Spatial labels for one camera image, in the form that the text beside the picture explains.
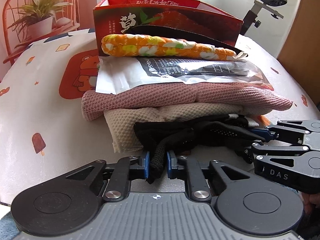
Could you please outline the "person's hand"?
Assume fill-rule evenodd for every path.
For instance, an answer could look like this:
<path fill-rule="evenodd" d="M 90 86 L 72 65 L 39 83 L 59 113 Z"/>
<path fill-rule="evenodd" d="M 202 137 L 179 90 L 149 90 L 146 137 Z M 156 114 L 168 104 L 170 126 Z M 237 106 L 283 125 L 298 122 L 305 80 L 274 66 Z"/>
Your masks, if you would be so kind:
<path fill-rule="evenodd" d="M 316 207 L 319 207 L 320 204 L 320 194 L 307 194 L 301 193 L 303 204 L 304 204 L 304 211 L 307 215 L 312 213 L 312 210 Z"/>

